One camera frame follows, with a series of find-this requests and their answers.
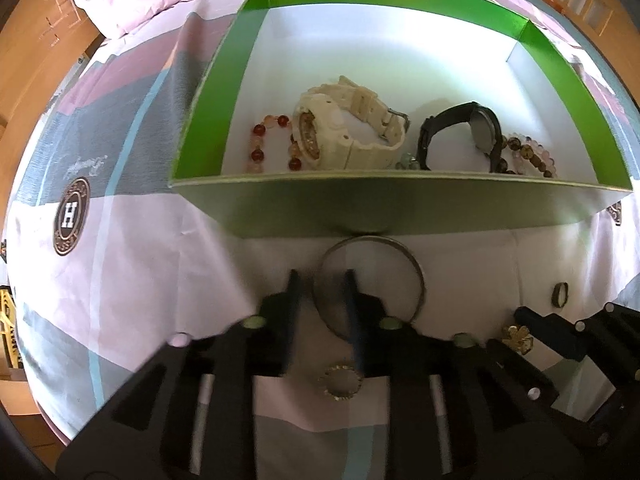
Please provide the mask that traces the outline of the green cardboard box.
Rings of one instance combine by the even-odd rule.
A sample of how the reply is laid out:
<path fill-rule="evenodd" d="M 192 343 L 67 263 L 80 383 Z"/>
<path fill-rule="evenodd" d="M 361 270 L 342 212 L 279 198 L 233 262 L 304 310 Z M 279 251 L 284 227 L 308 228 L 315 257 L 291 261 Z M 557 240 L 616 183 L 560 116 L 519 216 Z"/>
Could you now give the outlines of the green cardboard box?
<path fill-rule="evenodd" d="M 345 76 L 410 119 L 388 169 L 314 170 L 299 96 Z M 475 101 L 498 116 L 508 174 L 416 163 L 422 122 Z M 531 20 L 487 0 L 245 0 L 196 92 L 170 186 L 242 237 L 558 226 L 628 195 L 596 99 Z"/>

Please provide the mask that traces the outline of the silver metal bangle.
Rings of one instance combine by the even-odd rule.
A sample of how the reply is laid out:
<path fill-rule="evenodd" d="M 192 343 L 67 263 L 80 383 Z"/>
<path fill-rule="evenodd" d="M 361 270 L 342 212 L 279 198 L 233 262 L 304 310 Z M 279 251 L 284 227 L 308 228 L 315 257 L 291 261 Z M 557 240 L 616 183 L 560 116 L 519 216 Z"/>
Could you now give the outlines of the silver metal bangle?
<path fill-rule="evenodd" d="M 412 323 L 426 300 L 426 278 L 421 263 L 399 240 L 381 235 L 346 238 L 321 257 L 311 281 L 311 297 L 326 328 L 349 340 L 344 299 L 346 274 L 355 273 L 358 289 L 382 300 L 386 312 Z"/>

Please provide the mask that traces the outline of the wooden bed frame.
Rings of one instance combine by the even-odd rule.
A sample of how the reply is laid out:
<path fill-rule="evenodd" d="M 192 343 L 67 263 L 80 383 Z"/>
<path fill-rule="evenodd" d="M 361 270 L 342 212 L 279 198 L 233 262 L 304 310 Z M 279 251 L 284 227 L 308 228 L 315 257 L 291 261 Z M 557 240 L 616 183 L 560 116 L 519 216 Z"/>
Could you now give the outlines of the wooden bed frame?
<path fill-rule="evenodd" d="M 636 101 L 639 31 L 620 0 L 544 0 L 568 18 L 599 50 Z"/>

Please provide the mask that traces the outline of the pink grey bed sheet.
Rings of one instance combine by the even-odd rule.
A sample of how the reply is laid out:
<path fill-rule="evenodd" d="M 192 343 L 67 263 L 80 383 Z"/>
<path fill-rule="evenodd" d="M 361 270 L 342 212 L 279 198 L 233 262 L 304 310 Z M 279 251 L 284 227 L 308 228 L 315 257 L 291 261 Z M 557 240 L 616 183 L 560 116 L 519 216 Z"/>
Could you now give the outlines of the pink grey bed sheet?
<path fill-rule="evenodd" d="M 535 23 L 614 132 L 631 191 L 574 223 L 434 234 L 242 237 L 169 183 L 196 92 L 245 0 L 184 0 L 102 47 L 25 165 L 6 222 L 18 346 L 43 413 L 72 442 L 169 338 L 219 335 L 300 276 L 288 367 L 254 382 L 254 479 L 387 479 L 388 385 L 349 401 L 319 377 L 356 364 L 318 315 L 311 281 L 334 244 L 381 235 L 421 263 L 419 334 L 486 347 L 529 307 L 573 323 L 639 278 L 639 114 L 602 61 L 541 0 L 487 0 Z"/>

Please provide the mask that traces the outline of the black wristwatch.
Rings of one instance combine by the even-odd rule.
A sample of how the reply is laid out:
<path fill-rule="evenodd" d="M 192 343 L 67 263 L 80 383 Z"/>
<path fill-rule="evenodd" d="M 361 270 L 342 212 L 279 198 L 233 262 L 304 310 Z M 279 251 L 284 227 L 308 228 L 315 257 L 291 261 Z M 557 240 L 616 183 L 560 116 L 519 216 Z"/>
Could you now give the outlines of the black wristwatch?
<path fill-rule="evenodd" d="M 476 158 L 470 168 L 487 170 L 490 174 L 508 174 L 509 163 L 502 151 L 506 137 L 496 113 L 475 101 L 458 104 L 422 122 L 416 144 L 416 163 L 430 171 L 428 162 L 445 154 L 446 162 L 463 162 Z"/>

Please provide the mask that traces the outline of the cream white wristwatch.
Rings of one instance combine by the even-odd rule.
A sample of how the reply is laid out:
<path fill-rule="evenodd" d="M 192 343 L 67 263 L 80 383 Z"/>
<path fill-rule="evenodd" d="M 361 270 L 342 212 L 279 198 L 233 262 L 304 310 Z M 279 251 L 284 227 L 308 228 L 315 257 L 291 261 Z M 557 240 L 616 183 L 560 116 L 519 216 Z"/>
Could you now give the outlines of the cream white wristwatch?
<path fill-rule="evenodd" d="M 345 76 L 303 92 L 292 118 L 294 141 L 314 170 L 388 169 L 398 161 L 409 127 L 407 114 Z"/>

